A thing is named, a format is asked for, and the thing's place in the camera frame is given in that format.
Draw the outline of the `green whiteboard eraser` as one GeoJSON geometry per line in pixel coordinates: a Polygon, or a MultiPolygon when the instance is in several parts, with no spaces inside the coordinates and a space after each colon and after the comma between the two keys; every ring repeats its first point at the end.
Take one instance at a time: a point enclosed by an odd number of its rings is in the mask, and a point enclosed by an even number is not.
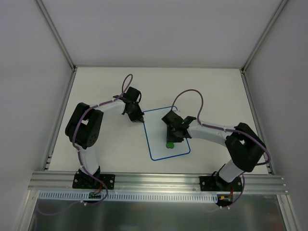
{"type": "Polygon", "coordinates": [[[173,148],[175,147],[175,144],[174,144],[173,142],[167,142],[167,143],[166,143],[166,147],[167,147],[168,149],[173,149],[173,148]]]}

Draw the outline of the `blue framed whiteboard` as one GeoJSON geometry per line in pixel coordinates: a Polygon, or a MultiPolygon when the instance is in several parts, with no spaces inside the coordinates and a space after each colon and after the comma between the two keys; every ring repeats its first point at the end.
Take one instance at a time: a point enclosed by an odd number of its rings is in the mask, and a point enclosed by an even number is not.
{"type": "Polygon", "coordinates": [[[187,155],[191,152],[187,139],[175,143],[173,148],[167,148],[167,126],[162,118],[170,109],[171,106],[144,111],[144,131],[150,158],[153,161],[187,155]]]}

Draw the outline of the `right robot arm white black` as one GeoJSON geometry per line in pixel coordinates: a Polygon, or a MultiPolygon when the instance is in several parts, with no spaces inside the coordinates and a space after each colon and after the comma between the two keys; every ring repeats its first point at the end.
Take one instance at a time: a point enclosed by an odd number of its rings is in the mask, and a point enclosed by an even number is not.
{"type": "Polygon", "coordinates": [[[224,164],[210,184],[219,191],[231,189],[232,182],[245,172],[252,172],[267,148],[246,123],[234,127],[206,124],[200,119],[187,116],[182,118],[170,110],[162,121],[167,126],[167,143],[179,143],[185,139],[201,139],[227,148],[231,157],[224,164]]]}

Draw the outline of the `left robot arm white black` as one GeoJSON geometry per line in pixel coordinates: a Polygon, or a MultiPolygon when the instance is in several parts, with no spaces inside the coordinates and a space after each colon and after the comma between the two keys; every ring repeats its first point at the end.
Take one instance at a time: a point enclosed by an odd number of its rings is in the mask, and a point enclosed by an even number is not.
{"type": "Polygon", "coordinates": [[[65,128],[65,135],[76,148],[80,167],[74,176],[74,189],[98,189],[104,179],[94,145],[104,119],[127,114],[131,122],[144,122],[139,103],[141,92],[129,87],[120,96],[99,105],[78,103],[65,128]]]}

